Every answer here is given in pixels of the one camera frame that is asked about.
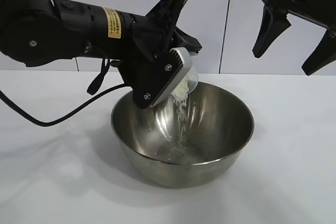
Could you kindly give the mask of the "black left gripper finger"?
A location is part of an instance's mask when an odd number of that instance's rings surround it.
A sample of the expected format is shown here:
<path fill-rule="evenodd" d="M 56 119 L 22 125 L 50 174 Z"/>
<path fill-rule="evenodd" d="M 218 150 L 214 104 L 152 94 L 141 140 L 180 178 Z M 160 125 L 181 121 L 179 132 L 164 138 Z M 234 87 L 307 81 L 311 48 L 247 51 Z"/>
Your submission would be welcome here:
<path fill-rule="evenodd" d="M 183 47 L 188 51 L 199 52 L 202 50 L 200 42 L 176 27 L 173 32 L 173 48 Z"/>

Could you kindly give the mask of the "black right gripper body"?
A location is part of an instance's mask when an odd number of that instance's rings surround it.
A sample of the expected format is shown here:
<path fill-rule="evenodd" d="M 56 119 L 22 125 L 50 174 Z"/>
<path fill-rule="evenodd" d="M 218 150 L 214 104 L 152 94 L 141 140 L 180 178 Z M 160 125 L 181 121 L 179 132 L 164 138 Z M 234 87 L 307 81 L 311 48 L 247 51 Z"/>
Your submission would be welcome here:
<path fill-rule="evenodd" d="M 335 30 L 335 0 L 262 0 L 264 13 L 261 29 L 272 26 L 275 18 L 289 26 L 292 14 L 329 30 Z"/>

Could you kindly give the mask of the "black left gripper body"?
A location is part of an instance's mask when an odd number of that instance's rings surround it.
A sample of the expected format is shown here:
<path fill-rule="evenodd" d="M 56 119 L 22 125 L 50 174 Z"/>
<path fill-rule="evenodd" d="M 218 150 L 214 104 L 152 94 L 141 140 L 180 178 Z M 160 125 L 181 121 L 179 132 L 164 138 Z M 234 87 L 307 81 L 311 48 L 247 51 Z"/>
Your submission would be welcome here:
<path fill-rule="evenodd" d="M 132 40 L 145 57 L 154 57 L 173 48 L 173 32 L 188 0 L 160 0 L 132 25 Z"/>

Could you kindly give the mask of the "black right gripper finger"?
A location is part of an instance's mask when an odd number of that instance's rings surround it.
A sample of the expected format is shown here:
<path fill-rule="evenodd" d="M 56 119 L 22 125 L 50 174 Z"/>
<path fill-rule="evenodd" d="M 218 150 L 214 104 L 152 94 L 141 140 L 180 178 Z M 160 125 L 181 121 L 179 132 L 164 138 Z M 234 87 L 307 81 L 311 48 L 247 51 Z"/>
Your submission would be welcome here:
<path fill-rule="evenodd" d="M 326 30 L 321 41 L 302 65 L 307 76 L 335 61 L 335 30 Z"/>
<path fill-rule="evenodd" d="M 260 30 L 252 49 L 255 58 L 260 58 L 275 39 L 291 26 L 287 15 L 288 12 L 285 10 L 264 6 Z"/>

